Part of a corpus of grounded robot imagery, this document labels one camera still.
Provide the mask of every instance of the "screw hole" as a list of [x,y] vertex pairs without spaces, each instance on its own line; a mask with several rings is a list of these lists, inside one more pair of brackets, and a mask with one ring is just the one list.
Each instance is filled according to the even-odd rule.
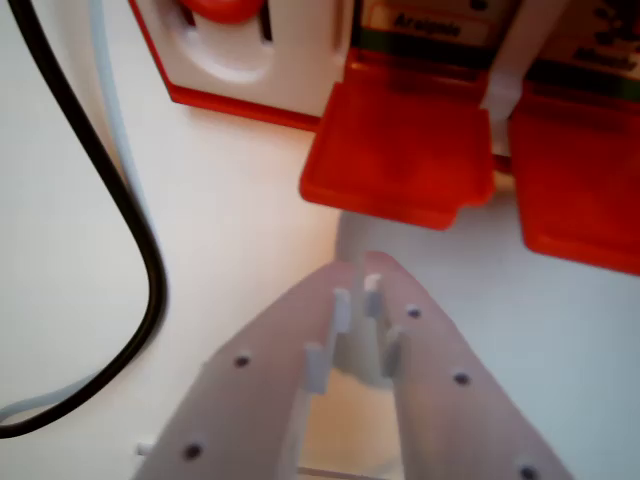
[[202,455],[202,446],[198,443],[190,443],[185,447],[184,452],[182,452],[182,456],[188,462],[195,460],[200,455]]
[[538,471],[532,466],[526,465],[520,468],[520,478],[523,480],[538,480]]
[[236,368],[244,368],[249,365],[249,363],[251,363],[251,357],[247,354],[238,355],[233,361]]
[[453,380],[461,386],[466,386],[469,385],[471,383],[471,377],[464,373],[464,372],[458,372],[453,376]]
[[407,305],[407,315],[411,318],[420,318],[422,316],[422,310],[417,305]]

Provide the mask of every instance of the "white plastic housing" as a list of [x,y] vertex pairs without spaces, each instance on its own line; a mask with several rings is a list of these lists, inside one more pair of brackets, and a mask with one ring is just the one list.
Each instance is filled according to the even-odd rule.
[[257,17],[223,25],[194,14],[194,27],[178,0],[137,5],[175,85],[320,116],[342,79],[353,0],[269,0],[271,42]]

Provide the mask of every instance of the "orange plastic flap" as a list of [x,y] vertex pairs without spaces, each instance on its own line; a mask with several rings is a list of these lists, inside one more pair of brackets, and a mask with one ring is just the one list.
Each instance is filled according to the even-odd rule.
[[510,144],[527,246],[640,274],[640,117],[523,98]]
[[300,180],[306,200],[445,229],[493,192],[477,101],[381,82],[336,84]]

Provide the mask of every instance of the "orange and white device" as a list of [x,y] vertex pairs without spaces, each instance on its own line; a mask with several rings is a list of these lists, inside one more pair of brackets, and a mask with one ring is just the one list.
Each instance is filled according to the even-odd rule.
[[130,0],[174,101],[316,132],[312,202],[640,274],[637,0]]

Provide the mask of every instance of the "slot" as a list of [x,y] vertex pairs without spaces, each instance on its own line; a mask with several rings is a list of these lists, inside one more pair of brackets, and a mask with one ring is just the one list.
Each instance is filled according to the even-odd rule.
[[342,46],[342,35],[343,28],[342,23],[344,20],[344,0],[335,0],[334,3],[334,25],[335,28],[333,30],[333,49],[335,51],[339,51]]
[[269,15],[269,2],[264,2],[260,13],[258,14],[258,21],[260,22],[260,33],[262,34],[263,43],[272,43],[273,34],[271,32],[271,16]]
[[360,29],[362,19],[362,0],[353,2],[353,19],[351,20],[351,46],[360,46]]
[[178,2],[178,7],[180,8],[180,14],[182,15],[182,18],[187,23],[187,25],[189,25],[190,27],[195,27],[196,20],[195,18],[193,18],[193,12],[191,11],[191,9],[183,5],[182,2]]

